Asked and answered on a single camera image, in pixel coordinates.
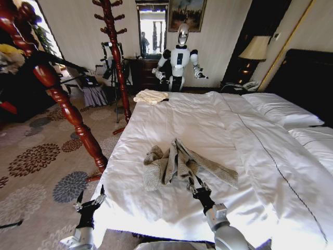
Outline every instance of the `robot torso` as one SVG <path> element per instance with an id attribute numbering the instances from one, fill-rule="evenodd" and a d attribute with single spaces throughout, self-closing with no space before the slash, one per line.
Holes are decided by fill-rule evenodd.
<path id="1" fill-rule="evenodd" d="M 176 46 L 171 51 L 170 63 L 172 66 L 172 75 L 174 77 L 182 77 L 184 73 L 184 68 L 189 62 L 190 51 L 187 46 L 180 47 Z"/>

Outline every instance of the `headboard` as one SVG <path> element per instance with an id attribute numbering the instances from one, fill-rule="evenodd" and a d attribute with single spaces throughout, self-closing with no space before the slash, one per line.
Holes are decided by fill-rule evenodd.
<path id="1" fill-rule="evenodd" d="M 333 127 L 333 53 L 290 49 L 265 92 L 305 108 Z"/>

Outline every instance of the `telephone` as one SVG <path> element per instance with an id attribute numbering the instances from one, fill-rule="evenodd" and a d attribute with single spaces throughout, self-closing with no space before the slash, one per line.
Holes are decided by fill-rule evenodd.
<path id="1" fill-rule="evenodd" d="M 259 85 L 260 85 L 260 82 L 251 81 L 251 82 L 245 83 L 243 85 L 243 88 L 249 92 L 254 92 L 259 88 Z"/>

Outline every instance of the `wooden cabinet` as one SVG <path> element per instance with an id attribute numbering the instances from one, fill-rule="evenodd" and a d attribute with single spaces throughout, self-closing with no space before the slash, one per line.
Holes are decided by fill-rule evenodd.
<path id="1" fill-rule="evenodd" d="M 160 80 L 151 73 L 157 68 L 156 59 L 128 59 L 130 61 L 133 89 L 135 92 L 141 90 L 160 90 Z"/>

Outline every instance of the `white duvet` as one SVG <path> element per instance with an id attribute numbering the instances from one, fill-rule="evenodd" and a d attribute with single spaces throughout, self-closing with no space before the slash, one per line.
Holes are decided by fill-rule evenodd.
<path id="1" fill-rule="evenodd" d="M 143 186 L 143 159 L 153 145 L 164 151 L 175 138 L 239 173 L 236 190 L 207 171 L 198 174 L 212 199 L 228 208 L 231 225 L 253 245 L 272 238 L 272 249 L 323 249 L 333 241 L 333 176 L 286 130 L 241 96 L 171 93 L 156 106 L 138 103 L 93 198 L 94 238 L 106 229 L 188 241 L 214 241 L 202 206 L 174 179 L 154 192 Z"/>

